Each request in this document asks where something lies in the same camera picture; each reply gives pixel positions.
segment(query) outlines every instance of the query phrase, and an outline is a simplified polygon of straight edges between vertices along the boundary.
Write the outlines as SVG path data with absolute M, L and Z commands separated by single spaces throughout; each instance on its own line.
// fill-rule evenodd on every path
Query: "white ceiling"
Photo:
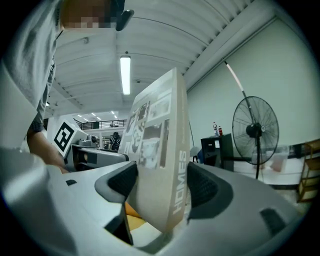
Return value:
M 64 31 L 46 118 L 128 111 L 143 89 L 174 67 L 191 88 L 272 18 L 265 7 L 264 0 L 127 0 L 125 9 L 135 14 L 121 32 Z M 119 59 L 126 51 L 130 95 L 123 95 L 120 78 Z
M 113 111 L 114 114 L 111 112 L 93 112 L 92 113 L 87 113 L 87 114 L 79 114 L 81 117 L 78 116 L 78 114 L 72 115 L 72 117 L 81 123 L 87 122 L 84 119 L 87 119 L 89 122 L 101 122 L 101 121 L 111 121 L 111 120 L 126 120 L 128 119 L 129 112 L 128 111 Z

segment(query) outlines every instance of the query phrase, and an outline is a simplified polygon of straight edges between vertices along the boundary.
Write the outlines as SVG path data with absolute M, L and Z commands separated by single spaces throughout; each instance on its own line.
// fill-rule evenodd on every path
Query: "headphones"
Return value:
M 135 14 L 134 10 L 125 10 L 125 1 L 126 0 L 111 0 L 110 15 L 104 18 L 104 22 L 107 24 L 116 23 L 116 31 L 122 31 Z

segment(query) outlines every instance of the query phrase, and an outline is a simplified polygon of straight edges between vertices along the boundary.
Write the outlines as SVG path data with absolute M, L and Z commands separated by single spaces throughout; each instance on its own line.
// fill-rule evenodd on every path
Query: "fluorescent ceiling light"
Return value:
M 130 94 L 130 56 L 120 57 L 121 81 L 124 95 Z

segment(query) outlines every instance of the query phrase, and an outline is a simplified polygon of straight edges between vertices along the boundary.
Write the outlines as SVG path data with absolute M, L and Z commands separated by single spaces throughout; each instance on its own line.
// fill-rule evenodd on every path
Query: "person's arm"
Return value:
M 42 132 L 28 130 L 26 141 L 30 153 L 39 156 L 47 165 L 53 165 L 60 168 L 63 174 L 69 173 L 65 169 L 65 162 L 59 151 L 50 144 Z

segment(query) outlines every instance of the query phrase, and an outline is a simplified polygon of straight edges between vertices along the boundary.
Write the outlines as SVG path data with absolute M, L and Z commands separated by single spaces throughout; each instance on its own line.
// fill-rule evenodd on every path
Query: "gray t-shirt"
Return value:
M 12 80 L 37 109 L 31 129 L 41 131 L 56 64 L 56 37 L 60 33 L 60 8 L 63 0 L 43 0 L 15 33 L 3 56 Z

